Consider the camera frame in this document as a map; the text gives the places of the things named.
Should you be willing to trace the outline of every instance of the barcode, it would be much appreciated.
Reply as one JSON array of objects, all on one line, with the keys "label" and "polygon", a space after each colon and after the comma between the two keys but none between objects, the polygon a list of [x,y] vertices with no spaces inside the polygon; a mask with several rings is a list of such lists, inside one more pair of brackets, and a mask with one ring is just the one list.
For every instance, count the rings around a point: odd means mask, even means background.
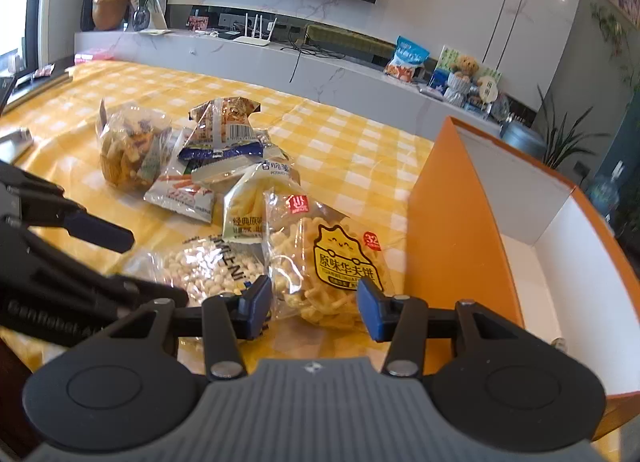
[{"label": "barcode", "polygon": [[226,136],[227,142],[239,142],[241,140],[251,140],[254,138],[254,130],[251,126],[244,124],[228,124],[226,126],[228,134]]}]

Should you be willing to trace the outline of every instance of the red logo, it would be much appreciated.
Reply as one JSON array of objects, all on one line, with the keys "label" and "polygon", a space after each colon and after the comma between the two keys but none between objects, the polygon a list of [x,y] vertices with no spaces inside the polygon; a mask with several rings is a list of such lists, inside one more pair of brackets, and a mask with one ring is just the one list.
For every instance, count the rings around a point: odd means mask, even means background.
[{"label": "red logo", "polygon": [[309,212],[309,200],[306,195],[293,195],[287,198],[287,206],[292,215]]},{"label": "red logo", "polygon": [[368,231],[364,233],[364,244],[373,251],[382,251],[378,237]]}]

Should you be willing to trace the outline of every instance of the power cord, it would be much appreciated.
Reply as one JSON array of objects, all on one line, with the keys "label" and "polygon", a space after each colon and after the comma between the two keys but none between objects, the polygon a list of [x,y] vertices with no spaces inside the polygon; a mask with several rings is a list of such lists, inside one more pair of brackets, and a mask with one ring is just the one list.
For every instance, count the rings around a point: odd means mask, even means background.
[{"label": "power cord", "polygon": [[313,40],[309,39],[308,35],[306,34],[306,29],[303,41],[309,41],[309,43],[298,45],[295,41],[293,41],[293,39],[291,39],[291,29],[292,27],[289,27],[289,32],[287,32],[287,40],[289,40],[290,46],[281,48],[281,50],[295,50],[296,52],[298,52],[296,66],[293,68],[293,73],[291,74],[289,82],[293,81],[293,76],[296,74],[298,63],[300,63],[300,56],[302,54],[304,54],[305,56],[314,56],[322,59],[344,59],[346,57],[346,54],[327,50],[326,48],[322,48],[319,44],[314,43]]}]

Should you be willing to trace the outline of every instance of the white router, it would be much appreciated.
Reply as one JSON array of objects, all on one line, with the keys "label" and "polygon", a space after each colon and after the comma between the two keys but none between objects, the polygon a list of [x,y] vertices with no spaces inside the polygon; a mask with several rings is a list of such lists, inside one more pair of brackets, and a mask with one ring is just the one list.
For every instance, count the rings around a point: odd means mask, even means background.
[{"label": "white router", "polygon": [[278,18],[274,19],[273,22],[270,22],[267,25],[267,30],[269,31],[269,37],[267,39],[262,39],[262,16],[260,16],[260,30],[258,31],[258,37],[255,36],[255,29],[258,26],[258,15],[255,15],[254,21],[254,31],[251,36],[247,33],[247,27],[249,26],[249,15],[244,14],[244,35],[237,37],[234,41],[238,43],[244,43],[246,45],[254,45],[257,47],[266,47],[269,43],[271,43],[271,35],[273,34],[273,29],[276,27],[276,21]]}]

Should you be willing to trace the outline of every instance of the black vase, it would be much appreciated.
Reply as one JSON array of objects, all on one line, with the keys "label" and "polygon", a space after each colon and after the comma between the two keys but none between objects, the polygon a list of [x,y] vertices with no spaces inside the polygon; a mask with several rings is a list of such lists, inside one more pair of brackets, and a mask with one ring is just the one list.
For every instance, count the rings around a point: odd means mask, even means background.
[{"label": "black vase", "polygon": [[82,0],[80,11],[80,29],[82,32],[91,32],[95,29],[94,24],[94,0]]}]

